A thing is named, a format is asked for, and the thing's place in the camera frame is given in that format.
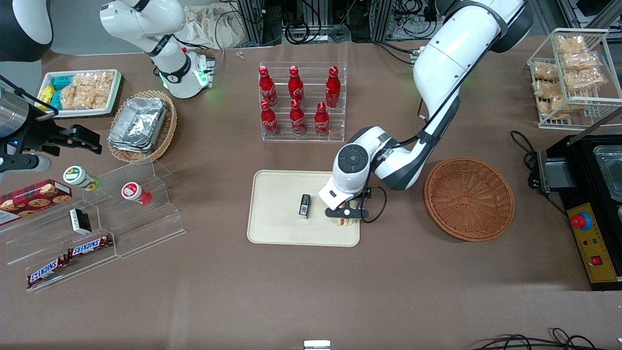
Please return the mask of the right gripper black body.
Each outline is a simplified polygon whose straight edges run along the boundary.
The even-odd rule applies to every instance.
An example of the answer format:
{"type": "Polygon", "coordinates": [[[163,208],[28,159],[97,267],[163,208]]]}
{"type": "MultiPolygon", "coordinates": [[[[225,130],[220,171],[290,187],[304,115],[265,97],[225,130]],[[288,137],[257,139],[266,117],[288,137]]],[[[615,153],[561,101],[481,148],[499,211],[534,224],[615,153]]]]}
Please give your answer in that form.
{"type": "Polygon", "coordinates": [[[59,155],[59,147],[48,144],[49,140],[56,135],[57,129],[55,122],[29,122],[23,131],[22,151],[59,155]]]}

